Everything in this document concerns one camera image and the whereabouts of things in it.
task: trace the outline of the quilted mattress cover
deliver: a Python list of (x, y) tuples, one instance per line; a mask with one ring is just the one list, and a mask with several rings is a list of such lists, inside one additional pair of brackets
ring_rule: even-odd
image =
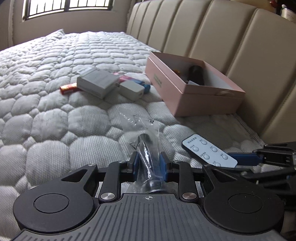
[(144, 71), (152, 50), (125, 33), (59, 30), (0, 52), (1, 241), (19, 232), (12, 206), (23, 192), (88, 163), (106, 167), (129, 158), (132, 147), (122, 131), (119, 108), (159, 121), (162, 150), (193, 167), (200, 164), (181, 142), (194, 133), (226, 152), (251, 152), (263, 145), (236, 115), (174, 118), (153, 86), (137, 102), (116, 91), (104, 100), (82, 91), (59, 91), (76, 82), (76, 71), (85, 66), (150, 83)]

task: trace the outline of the white charger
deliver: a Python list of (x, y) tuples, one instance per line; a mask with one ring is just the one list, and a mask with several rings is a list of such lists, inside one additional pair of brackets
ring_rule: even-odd
[(142, 85), (131, 80), (124, 81), (119, 85), (119, 93), (132, 101), (140, 99), (144, 95), (144, 90)]

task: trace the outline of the ridged gray surface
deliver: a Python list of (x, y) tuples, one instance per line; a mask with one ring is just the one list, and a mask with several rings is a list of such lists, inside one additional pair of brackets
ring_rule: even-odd
[(284, 241), (275, 231), (238, 235), (211, 224), (195, 204), (173, 194), (124, 194), (100, 206), (84, 226), (60, 235), (23, 231), (14, 241)]

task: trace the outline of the round black pad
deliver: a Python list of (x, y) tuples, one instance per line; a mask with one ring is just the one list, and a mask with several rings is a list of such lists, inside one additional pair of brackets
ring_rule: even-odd
[(35, 208), (43, 213), (57, 213), (64, 210), (69, 204), (69, 199), (61, 194), (45, 194), (34, 202)]
[(240, 213), (254, 213), (262, 208), (262, 200), (247, 193), (233, 195), (228, 199), (228, 204)]
[(94, 201), (79, 183), (59, 180), (24, 192), (13, 205), (13, 214), (20, 228), (37, 233), (73, 229), (85, 222), (93, 211)]
[(284, 218), (284, 205), (277, 195), (245, 180), (216, 184), (203, 208), (213, 223), (235, 233), (280, 231)]

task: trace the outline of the white wall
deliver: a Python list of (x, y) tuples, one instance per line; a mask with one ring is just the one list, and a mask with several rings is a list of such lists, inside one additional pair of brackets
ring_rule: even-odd
[(65, 33), (125, 32), (130, 4), (131, 0), (114, 0), (112, 11), (61, 12), (23, 21), (23, 1), (16, 0), (13, 16), (13, 43), (14, 45), (24, 43), (62, 28)]
[(8, 48), (9, 0), (0, 5), (0, 50)]

